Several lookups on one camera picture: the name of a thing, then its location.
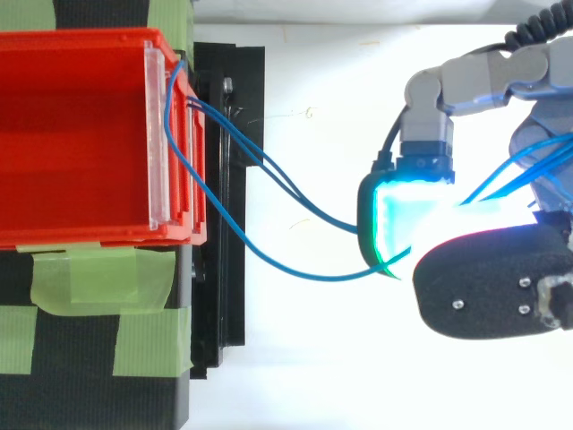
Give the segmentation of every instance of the led light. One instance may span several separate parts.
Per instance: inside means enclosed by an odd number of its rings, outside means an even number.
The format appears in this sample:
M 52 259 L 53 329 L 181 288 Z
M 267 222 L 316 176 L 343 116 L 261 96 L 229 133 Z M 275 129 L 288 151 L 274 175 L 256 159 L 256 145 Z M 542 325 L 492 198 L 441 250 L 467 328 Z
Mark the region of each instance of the led light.
M 418 264 L 433 248 L 456 237 L 536 223 L 535 215 L 513 196 L 441 208 L 418 224 L 409 256 Z
M 434 247 L 480 231 L 535 224 L 535 216 L 512 197 L 459 206 L 456 188 L 445 181 L 388 182 L 373 195 L 373 245 L 380 262 L 411 247 L 388 273 L 410 280 Z
M 387 262 L 411 246 L 421 220 L 440 207 L 454 202 L 453 185 L 446 181 L 391 181 L 374 190 L 373 244 L 379 261 Z M 399 278 L 413 270 L 412 258 L 407 256 L 393 264 L 388 272 Z

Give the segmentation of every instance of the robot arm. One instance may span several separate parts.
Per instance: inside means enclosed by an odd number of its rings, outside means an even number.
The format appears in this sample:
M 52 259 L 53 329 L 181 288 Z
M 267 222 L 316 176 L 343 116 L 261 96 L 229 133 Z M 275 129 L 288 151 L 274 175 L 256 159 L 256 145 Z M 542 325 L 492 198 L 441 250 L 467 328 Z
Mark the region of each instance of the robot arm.
M 371 173 L 359 192 L 359 241 L 370 265 L 381 260 L 380 249 L 372 251 L 372 231 L 380 230 L 381 221 L 369 222 L 381 186 L 454 182 L 452 116 L 503 108 L 511 97 L 538 100 L 511 139 L 512 153 L 573 130 L 572 52 L 573 38 L 563 38 L 522 47 L 509 57 L 500 51 L 461 56 L 412 77 L 396 168 Z M 539 151 L 519 163 L 529 168 L 545 156 Z M 543 209 L 538 224 L 462 236 L 417 264 L 418 305 L 434 330 L 492 339 L 573 328 L 573 168 L 560 166 L 532 187 Z
M 555 114 L 569 105 L 564 99 L 573 95 L 571 52 L 573 38 L 564 38 L 523 47 L 509 58 L 500 51 L 470 54 L 417 73 L 406 86 L 407 111 L 401 119 L 397 170 L 451 176 L 451 117 L 503 108 L 511 97 L 541 100 L 532 113 L 534 122 L 517 130 L 513 151 L 567 133 L 573 125 L 573 119 L 568 119 L 573 116 L 556 118 Z

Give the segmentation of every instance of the black foam pad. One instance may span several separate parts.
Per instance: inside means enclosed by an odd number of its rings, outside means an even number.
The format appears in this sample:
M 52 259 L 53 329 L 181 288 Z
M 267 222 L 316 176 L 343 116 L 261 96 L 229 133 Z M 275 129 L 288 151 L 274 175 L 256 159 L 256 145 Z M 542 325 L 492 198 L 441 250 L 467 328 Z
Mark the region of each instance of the black foam pad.
M 547 225 L 504 228 L 453 239 L 416 266 L 423 320 L 461 339 L 496 339 L 549 331 L 535 312 L 537 281 L 573 268 L 573 253 Z M 532 280 L 529 288 L 519 280 Z M 455 309 L 455 301 L 463 301 Z M 529 306 L 528 313 L 519 312 Z

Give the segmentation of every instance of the black cable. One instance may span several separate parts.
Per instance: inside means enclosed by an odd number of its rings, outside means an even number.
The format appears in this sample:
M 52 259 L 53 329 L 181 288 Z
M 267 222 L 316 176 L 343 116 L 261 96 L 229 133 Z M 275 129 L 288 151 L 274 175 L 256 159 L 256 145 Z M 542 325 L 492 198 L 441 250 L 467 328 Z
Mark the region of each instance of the black cable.
M 478 54 L 485 54 L 492 51 L 509 51 L 508 46 L 505 43 L 494 43 L 492 45 L 486 45 L 485 47 L 479 47 L 473 51 L 468 52 L 467 56 L 476 56 Z
M 573 30 L 573 0 L 561 0 L 520 23 L 515 31 L 505 35 L 505 44 L 515 52 L 521 47 L 546 43 L 569 30 Z
M 407 109 L 408 106 L 404 106 L 396 118 L 396 121 L 394 121 L 394 124 L 390 128 L 388 136 L 386 136 L 386 140 L 382 145 L 382 149 L 378 152 L 378 158 L 372 164 L 372 172 L 392 169 L 392 145 L 398 137 L 398 133 L 400 133 L 402 115 L 407 111 Z

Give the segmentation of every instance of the illuminated sensor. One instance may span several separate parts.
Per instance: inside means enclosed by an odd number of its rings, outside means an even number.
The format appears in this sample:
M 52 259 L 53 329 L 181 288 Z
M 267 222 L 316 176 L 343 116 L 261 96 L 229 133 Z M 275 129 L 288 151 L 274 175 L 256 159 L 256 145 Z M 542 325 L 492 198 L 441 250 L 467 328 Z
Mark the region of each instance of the illuminated sensor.
M 536 222 L 511 197 L 459 206 L 463 199 L 449 181 L 409 178 L 396 171 L 375 172 L 358 194 L 358 240 L 366 262 L 373 267 L 409 250 L 388 267 L 390 276 L 410 280 L 424 255 L 453 238 Z

